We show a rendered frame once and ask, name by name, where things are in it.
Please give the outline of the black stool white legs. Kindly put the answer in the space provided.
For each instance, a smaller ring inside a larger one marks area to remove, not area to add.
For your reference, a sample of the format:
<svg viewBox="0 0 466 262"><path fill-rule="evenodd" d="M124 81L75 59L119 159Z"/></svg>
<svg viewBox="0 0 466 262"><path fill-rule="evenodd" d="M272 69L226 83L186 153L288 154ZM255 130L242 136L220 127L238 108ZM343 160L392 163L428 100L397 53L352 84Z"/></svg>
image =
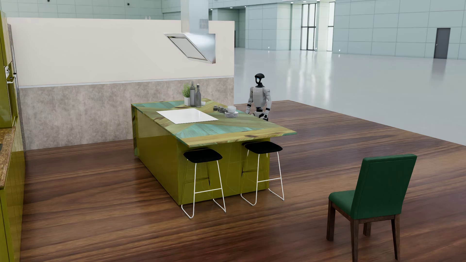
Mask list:
<svg viewBox="0 0 466 262"><path fill-rule="evenodd" d="M222 193L222 200L223 200L223 206L218 204L218 202L213 198L212 200L224 211L226 212L226 206L225 206L225 199L224 199L224 192L223 192L223 185L222 185L222 178L221 178L221 173L220 173L220 168L219 168L219 163L218 161L221 160L223 157L221 154L216 152L215 150L211 148L201 148L198 150L191 150L191 151L186 151L183 153L184 157L195 164L194 167L194 179L193 179L193 211L192 215L190 216L183 208L183 204L181 204L181 209L183 212L188 216L188 218L192 219L194 217L194 210L195 210L195 196L196 194L201 194L205 192L213 192L216 190L220 190ZM196 191L196 172L197 172L197 164L198 163L207 163L207 162L217 162L217 167L218 167L218 178L220 182L220 188L213 188L209 190L204 190L204 191Z"/></svg>
<svg viewBox="0 0 466 262"><path fill-rule="evenodd" d="M269 191L278 196L281 200L285 200L284 198L284 191L283 191L283 177L282 177L282 172L281 172L281 164L280 164L280 157L279 157L279 152L283 150L283 148L271 141L259 141L259 142L247 142L243 143L243 146L248 150L247 156L249 152L256 153L258 155L258 161L257 161L257 175L256 175L256 189L255 189L255 202L252 204L249 202L246 198L242 196L242 193L240 194L241 198L244 199L247 203L250 205L254 206L257 204L257 195L258 195L258 185L259 182L268 182L268 181L273 181L273 180L280 180L281 183L281 188L282 188L282 196L276 194L273 192L271 189ZM277 153L277 160L278 160L278 167L279 167L279 174L280 176L278 178L272 178L272 179L267 179L267 180L259 180L259 163L260 163L260 156L262 154L269 154L269 153Z"/></svg>

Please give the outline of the dark grey door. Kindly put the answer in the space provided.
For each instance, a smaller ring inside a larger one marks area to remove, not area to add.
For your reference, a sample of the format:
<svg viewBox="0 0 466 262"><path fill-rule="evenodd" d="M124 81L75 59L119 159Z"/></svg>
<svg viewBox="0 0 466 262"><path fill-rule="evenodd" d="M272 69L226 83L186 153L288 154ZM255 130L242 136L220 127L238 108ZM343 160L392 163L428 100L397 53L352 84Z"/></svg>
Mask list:
<svg viewBox="0 0 466 262"><path fill-rule="evenodd" d="M451 28L437 28L434 58L447 59Z"/></svg>

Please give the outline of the tall glass door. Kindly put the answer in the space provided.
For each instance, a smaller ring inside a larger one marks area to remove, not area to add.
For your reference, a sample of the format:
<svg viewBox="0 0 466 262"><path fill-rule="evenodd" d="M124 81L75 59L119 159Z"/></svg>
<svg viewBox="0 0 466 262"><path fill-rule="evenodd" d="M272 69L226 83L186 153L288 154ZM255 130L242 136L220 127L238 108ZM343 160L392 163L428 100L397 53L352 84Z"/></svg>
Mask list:
<svg viewBox="0 0 466 262"><path fill-rule="evenodd" d="M301 8L300 50L315 50L316 3L303 4Z"/></svg>

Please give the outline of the green upholstered wooden chair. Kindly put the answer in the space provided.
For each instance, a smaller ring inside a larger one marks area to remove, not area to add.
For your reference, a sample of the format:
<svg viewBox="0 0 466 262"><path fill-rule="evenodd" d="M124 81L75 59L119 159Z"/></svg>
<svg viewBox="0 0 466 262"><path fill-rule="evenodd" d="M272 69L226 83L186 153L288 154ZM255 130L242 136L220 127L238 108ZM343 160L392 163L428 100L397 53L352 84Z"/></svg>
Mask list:
<svg viewBox="0 0 466 262"><path fill-rule="evenodd" d="M370 236L371 223L391 221L394 255L400 260L400 213L415 167L415 154L368 157L362 160L355 190L329 194L327 235L334 240L335 212L350 221L352 262L358 262L358 230Z"/></svg>

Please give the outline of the tall green wall cabinet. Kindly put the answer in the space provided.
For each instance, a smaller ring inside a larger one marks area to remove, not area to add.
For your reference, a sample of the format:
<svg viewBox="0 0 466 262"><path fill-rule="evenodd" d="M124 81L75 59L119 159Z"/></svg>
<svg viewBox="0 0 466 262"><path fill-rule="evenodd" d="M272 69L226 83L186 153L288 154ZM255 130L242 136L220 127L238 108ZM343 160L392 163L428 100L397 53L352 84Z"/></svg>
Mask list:
<svg viewBox="0 0 466 262"><path fill-rule="evenodd" d="M19 117L15 81L11 30L0 11L0 129L13 127Z"/></svg>

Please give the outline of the steel range hood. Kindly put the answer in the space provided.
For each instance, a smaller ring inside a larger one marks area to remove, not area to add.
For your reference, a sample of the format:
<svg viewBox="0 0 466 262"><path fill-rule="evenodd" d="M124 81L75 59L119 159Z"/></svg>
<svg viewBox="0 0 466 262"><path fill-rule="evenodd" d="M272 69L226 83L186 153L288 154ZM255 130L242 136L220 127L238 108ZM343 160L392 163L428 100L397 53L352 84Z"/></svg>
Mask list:
<svg viewBox="0 0 466 262"><path fill-rule="evenodd" d="M208 0L180 0L181 33L164 35L191 61L216 63L216 37L209 33Z"/></svg>

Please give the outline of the green base cabinet brown counter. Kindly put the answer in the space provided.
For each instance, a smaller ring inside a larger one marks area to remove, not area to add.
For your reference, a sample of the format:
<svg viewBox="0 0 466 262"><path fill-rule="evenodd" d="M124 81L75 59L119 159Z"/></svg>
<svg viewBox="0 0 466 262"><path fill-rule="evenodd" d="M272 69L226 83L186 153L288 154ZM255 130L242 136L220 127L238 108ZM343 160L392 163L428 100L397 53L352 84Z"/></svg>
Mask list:
<svg viewBox="0 0 466 262"><path fill-rule="evenodd" d="M25 185L21 126L0 129L0 262L19 262Z"/></svg>

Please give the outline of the white humanoid robot body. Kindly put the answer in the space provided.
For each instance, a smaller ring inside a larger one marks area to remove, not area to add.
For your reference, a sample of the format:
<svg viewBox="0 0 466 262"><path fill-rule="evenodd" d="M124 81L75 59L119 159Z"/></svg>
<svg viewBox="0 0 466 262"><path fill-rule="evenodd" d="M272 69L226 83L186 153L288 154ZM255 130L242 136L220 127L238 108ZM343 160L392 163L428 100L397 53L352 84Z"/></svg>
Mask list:
<svg viewBox="0 0 466 262"><path fill-rule="evenodd" d="M258 73L255 75L255 82L257 85L253 90L253 105L256 111L253 113L254 116L260 118L260 115L266 110L266 97L264 94L265 86L261 83L264 78L264 74Z"/></svg>

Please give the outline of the green kitchen island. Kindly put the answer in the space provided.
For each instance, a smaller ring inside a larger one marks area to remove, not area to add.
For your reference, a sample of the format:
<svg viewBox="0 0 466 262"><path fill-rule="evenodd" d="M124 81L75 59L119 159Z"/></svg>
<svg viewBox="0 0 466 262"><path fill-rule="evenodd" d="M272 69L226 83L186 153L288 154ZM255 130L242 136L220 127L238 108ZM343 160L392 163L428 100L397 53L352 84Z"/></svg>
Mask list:
<svg viewBox="0 0 466 262"><path fill-rule="evenodd" d="M214 105L226 105L203 98L198 110L217 121L174 124L157 111L189 109L182 100L131 104L134 154L178 205L193 203L195 164L183 153L211 148L223 157L218 161L224 196L255 192L258 155L243 143L270 141L270 138L297 132L239 111L236 118L213 112ZM270 155L262 154L259 180L269 178ZM198 163L196 191L220 188L217 162ZM196 194L195 202L222 198L220 190Z"/></svg>

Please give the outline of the white flat cooktop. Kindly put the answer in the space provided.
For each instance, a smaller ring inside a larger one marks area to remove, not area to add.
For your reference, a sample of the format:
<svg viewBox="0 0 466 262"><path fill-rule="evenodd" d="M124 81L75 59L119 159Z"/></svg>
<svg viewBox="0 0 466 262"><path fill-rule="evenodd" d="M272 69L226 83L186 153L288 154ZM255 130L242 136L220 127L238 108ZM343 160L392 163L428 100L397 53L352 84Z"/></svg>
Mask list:
<svg viewBox="0 0 466 262"><path fill-rule="evenodd" d="M158 114L174 124L217 121L218 119L196 108L157 111Z"/></svg>

